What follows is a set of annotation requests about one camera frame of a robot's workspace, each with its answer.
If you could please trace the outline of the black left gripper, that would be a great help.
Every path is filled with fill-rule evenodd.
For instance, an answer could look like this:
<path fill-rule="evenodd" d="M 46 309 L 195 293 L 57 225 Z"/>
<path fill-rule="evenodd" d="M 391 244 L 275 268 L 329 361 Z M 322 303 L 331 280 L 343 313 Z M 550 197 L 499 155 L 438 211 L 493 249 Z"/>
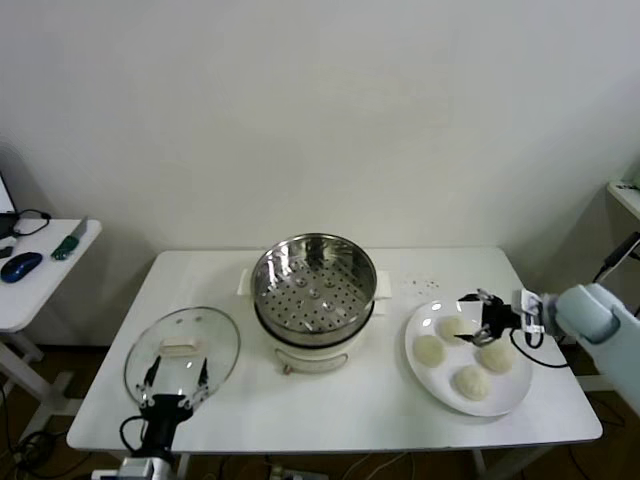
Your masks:
<path fill-rule="evenodd" d="M 141 450 L 146 453 L 170 453 L 177 427 L 193 416 L 195 409 L 209 396 L 208 359 L 198 357 L 182 362 L 180 394 L 157 394 L 153 384 L 160 366 L 160 356 L 146 370 L 135 386 L 136 399 L 146 422 Z"/>

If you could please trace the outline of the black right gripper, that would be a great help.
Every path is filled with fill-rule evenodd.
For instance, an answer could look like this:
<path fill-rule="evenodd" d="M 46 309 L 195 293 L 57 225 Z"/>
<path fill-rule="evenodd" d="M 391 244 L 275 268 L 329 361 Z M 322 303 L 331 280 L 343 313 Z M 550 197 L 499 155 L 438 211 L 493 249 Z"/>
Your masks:
<path fill-rule="evenodd" d="M 520 315 L 513 312 L 510 305 L 484 289 L 465 294 L 459 302 L 482 302 L 482 327 L 473 334 L 456 334 L 455 338 L 484 348 L 497 340 L 493 334 L 502 334 L 505 330 L 520 329 Z"/>

